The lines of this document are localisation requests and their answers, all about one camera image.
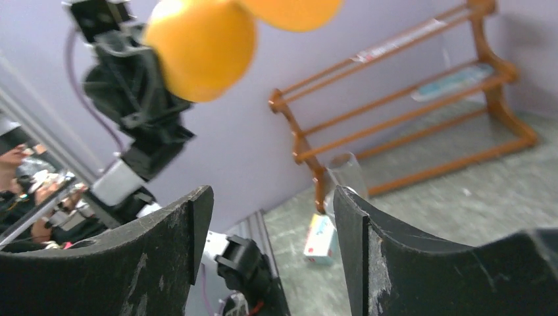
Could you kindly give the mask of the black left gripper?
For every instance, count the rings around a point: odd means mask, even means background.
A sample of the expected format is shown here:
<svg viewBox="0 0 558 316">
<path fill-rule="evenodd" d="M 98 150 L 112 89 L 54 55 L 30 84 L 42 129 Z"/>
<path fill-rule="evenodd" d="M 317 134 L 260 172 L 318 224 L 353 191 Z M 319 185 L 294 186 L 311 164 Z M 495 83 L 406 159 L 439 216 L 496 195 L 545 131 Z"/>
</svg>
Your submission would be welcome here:
<svg viewBox="0 0 558 316">
<path fill-rule="evenodd" d="M 169 92 L 152 47 L 116 30 L 94 36 L 92 47 L 97 64 L 82 87 L 95 108 L 121 132 L 150 144 L 182 143 L 194 137 L 181 119 L 191 102 Z"/>
</svg>

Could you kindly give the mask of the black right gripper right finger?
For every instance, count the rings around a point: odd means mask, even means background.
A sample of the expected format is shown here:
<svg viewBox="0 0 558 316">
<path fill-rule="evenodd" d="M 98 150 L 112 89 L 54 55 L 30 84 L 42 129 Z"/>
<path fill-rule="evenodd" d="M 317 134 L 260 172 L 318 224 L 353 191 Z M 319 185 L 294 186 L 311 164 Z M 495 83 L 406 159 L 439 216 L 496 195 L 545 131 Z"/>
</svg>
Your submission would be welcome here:
<svg viewBox="0 0 558 316">
<path fill-rule="evenodd" d="M 557 229 L 481 246 L 401 221 L 349 188 L 334 190 L 352 315 L 556 315 Z"/>
</svg>

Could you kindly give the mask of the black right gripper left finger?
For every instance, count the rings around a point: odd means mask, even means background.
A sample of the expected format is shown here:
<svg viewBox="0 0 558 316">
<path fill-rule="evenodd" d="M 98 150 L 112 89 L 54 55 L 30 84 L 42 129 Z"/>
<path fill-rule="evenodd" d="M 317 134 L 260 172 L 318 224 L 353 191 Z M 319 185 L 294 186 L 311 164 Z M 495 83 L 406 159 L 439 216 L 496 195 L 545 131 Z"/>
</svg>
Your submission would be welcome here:
<svg viewBox="0 0 558 316">
<path fill-rule="evenodd" d="M 214 192 L 175 202 L 67 250 L 1 254 L 2 315 L 183 315 Z"/>
</svg>

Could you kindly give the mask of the orange plastic wine glass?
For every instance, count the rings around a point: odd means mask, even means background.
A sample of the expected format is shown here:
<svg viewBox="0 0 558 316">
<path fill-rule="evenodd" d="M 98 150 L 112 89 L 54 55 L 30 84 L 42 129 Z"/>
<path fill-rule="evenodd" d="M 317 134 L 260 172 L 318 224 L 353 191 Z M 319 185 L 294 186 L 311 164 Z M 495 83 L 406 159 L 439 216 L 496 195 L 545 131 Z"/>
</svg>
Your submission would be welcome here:
<svg viewBox="0 0 558 316">
<path fill-rule="evenodd" d="M 166 89 L 193 102 L 219 98 L 249 68 L 257 20 L 289 32 L 328 23 L 342 1 L 159 1 L 142 42 L 159 58 Z"/>
</svg>

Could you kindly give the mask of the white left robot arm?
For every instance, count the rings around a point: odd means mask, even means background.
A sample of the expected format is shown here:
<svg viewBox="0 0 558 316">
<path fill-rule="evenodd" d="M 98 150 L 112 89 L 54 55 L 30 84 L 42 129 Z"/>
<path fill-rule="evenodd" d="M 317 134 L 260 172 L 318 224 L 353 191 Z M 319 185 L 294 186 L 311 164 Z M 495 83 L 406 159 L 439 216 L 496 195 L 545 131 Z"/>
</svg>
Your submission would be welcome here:
<svg viewBox="0 0 558 316">
<path fill-rule="evenodd" d="M 193 138 L 180 115 L 196 96 L 179 90 L 179 57 L 194 45 L 186 38 L 193 19 L 185 6 L 159 3 L 151 22 L 135 22 L 123 1 L 69 1 L 68 9 L 97 64 L 82 82 L 95 108 L 132 138 L 132 145 L 93 185 L 91 196 L 111 219 L 122 219 L 130 232 L 147 222 L 132 220 L 132 210 L 151 203 L 140 199 L 145 184 L 163 171 Z M 214 195 L 202 186 L 174 205 L 149 214 L 153 228 L 118 245 L 140 250 L 145 276 L 135 275 L 141 300 L 156 282 L 169 289 L 153 305 L 143 302 L 142 315 L 177 315 L 183 311 L 198 270 L 212 267 L 240 302 L 226 299 L 223 314 L 288 315 L 289 308 L 276 267 L 256 241 L 209 230 Z"/>
</svg>

